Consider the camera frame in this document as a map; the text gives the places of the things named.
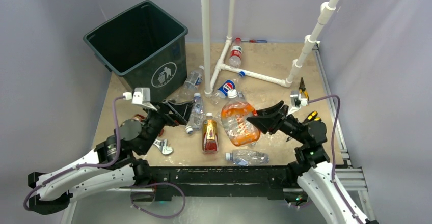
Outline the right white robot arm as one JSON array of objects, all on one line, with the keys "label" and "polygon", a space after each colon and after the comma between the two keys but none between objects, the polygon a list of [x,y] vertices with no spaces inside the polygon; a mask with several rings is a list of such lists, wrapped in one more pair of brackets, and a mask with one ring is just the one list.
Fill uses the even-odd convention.
[{"label": "right white robot arm", "polygon": [[325,123],[313,115],[301,122],[288,110],[280,101],[247,118],[262,133],[281,131],[301,143],[295,149],[296,161],[289,164],[292,169],[286,173],[287,183],[306,192],[326,223],[377,223],[360,210],[336,176],[335,165],[323,148],[327,142]]}]

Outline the clear bottle front edge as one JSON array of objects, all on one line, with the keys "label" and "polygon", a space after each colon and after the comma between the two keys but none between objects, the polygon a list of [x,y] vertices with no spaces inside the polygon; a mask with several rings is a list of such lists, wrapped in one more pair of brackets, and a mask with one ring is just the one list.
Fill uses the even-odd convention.
[{"label": "clear bottle front edge", "polygon": [[226,152],[225,159],[239,166],[257,166],[269,163],[269,156],[266,153],[249,149],[237,149],[232,152]]}]

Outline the small orange bottle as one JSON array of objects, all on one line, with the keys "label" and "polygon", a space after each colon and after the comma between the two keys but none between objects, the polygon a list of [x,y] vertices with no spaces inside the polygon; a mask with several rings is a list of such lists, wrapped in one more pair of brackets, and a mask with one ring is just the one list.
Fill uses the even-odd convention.
[{"label": "small orange bottle", "polygon": [[223,129],[231,143],[237,147],[254,144],[261,132],[247,118],[256,116],[255,108],[239,96],[236,89],[227,93],[228,101],[221,110]]}]

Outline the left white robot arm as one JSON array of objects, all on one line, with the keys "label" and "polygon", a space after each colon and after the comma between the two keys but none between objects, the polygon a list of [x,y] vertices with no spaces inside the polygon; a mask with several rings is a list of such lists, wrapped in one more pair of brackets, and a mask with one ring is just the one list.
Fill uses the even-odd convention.
[{"label": "left white robot arm", "polygon": [[151,167],[135,155],[145,156],[166,126],[186,125],[194,102],[164,100],[149,105],[144,121],[131,118],[119,123],[114,119],[114,134],[75,162],[51,173],[30,173],[31,191],[24,199],[24,209],[49,215],[101,191],[149,186]]}]

